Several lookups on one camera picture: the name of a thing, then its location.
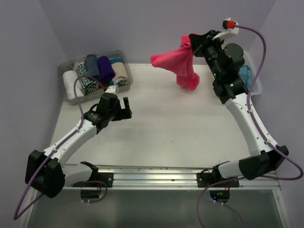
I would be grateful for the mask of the pink towel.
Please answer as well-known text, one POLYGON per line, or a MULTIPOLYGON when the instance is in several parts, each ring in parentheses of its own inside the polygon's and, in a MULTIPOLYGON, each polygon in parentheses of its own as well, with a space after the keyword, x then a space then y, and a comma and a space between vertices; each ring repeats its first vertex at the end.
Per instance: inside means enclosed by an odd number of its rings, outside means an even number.
POLYGON ((193 51, 189 36, 181 37, 177 50, 151 56, 153 67, 168 70, 176 75, 176 83, 181 88, 194 91, 200 83, 200 77, 193 69, 193 51))

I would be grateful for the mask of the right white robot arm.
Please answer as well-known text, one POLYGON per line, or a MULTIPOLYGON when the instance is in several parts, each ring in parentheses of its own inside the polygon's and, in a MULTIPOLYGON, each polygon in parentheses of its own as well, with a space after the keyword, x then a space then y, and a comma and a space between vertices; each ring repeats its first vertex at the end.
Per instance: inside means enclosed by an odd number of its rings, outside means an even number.
POLYGON ((259 117, 253 121, 253 105, 248 88, 239 76, 244 65, 244 51, 241 46, 229 43, 222 47, 218 31, 211 30, 204 35, 190 34, 194 56, 205 58, 214 76, 213 90, 221 103, 235 118, 248 146, 250 156, 238 161, 227 161, 212 168, 212 172, 202 171, 201 179, 207 184, 223 186, 229 179, 245 177, 253 180, 275 171, 289 154, 286 146, 279 146, 272 136, 263 139, 259 130, 265 127, 259 117))

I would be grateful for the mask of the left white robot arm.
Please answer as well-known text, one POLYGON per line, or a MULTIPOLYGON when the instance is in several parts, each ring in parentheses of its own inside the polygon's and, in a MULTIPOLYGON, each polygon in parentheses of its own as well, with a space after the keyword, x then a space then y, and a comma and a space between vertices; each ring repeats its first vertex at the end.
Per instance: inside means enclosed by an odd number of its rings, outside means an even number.
POLYGON ((76 126, 57 143, 40 152, 34 150, 28 157, 25 183, 43 195, 53 198, 65 187, 75 183, 94 186, 99 183, 98 168, 86 161, 66 167, 69 158, 87 141, 99 134, 110 122, 130 119, 129 99, 104 93, 99 103, 83 114, 76 126))

